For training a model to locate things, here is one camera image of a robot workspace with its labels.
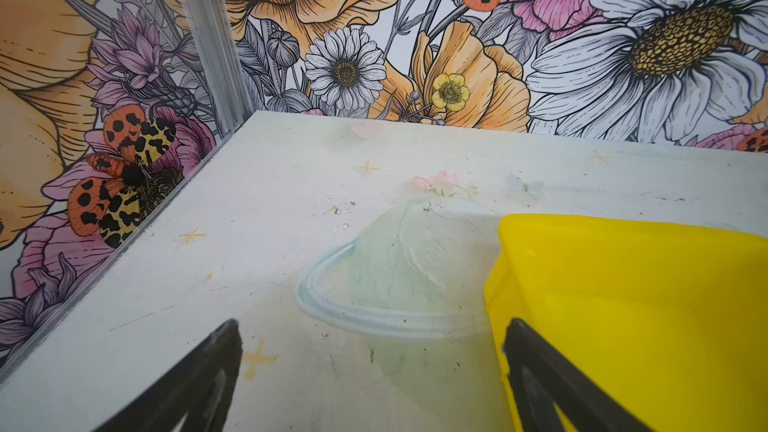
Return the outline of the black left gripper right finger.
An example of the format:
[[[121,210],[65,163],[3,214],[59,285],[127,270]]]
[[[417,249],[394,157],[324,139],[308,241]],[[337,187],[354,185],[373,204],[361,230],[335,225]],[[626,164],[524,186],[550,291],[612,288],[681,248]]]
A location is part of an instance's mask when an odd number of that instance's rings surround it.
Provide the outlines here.
[[[644,423],[575,367],[520,318],[511,321],[502,351],[514,409],[524,431],[647,431]]]

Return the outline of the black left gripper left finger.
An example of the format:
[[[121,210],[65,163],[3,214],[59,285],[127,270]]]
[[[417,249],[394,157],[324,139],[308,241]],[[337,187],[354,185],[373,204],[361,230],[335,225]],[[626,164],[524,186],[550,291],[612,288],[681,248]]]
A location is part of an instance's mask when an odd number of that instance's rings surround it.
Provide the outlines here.
[[[235,319],[223,322],[99,431],[221,431],[242,359]]]

